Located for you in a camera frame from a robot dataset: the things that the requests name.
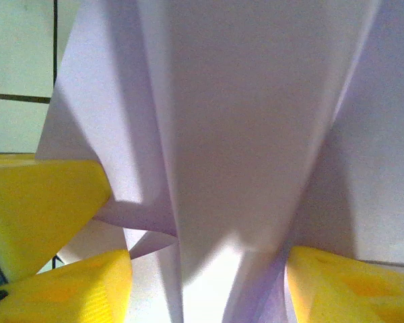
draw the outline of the yellow foam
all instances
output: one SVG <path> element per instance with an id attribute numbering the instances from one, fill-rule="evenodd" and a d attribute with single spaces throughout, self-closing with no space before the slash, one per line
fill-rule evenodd
<path id="1" fill-rule="evenodd" d="M 0 155 L 0 268 L 8 281 L 36 274 L 109 196 L 95 161 Z"/>
<path id="2" fill-rule="evenodd" d="M 404 274 L 307 247 L 287 271 L 298 323 L 404 322 Z"/>
<path id="3" fill-rule="evenodd" d="M 126 250 L 0 286 L 0 323 L 122 323 L 131 290 Z"/>

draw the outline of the white tile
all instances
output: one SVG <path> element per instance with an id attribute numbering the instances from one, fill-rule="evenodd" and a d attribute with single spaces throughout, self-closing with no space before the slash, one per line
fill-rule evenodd
<path id="1" fill-rule="evenodd" d="M 0 100 L 0 153 L 34 153 L 47 104 Z"/>
<path id="2" fill-rule="evenodd" d="M 60 260 L 56 260 L 55 261 L 55 268 L 60 268 L 63 267 L 65 264 L 63 264 Z M 38 271 L 38 274 L 44 273 L 45 271 L 50 271 L 51 269 L 53 269 L 53 260 L 51 259 L 50 261 L 48 261 L 43 267 L 42 269 L 40 269 Z"/>
<path id="3" fill-rule="evenodd" d="M 0 0 L 0 93 L 51 96 L 53 2 Z"/>

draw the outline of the white paper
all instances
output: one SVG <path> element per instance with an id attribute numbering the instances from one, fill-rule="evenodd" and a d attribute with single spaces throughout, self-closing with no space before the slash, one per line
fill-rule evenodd
<path id="1" fill-rule="evenodd" d="M 81 4 L 36 157 L 99 160 L 97 219 L 149 230 L 132 322 L 284 318 L 280 246 L 375 5 Z"/>
<path id="2" fill-rule="evenodd" d="M 299 209 L 301 244 L 404 264 L 404 1 L 385 1 Z"/>

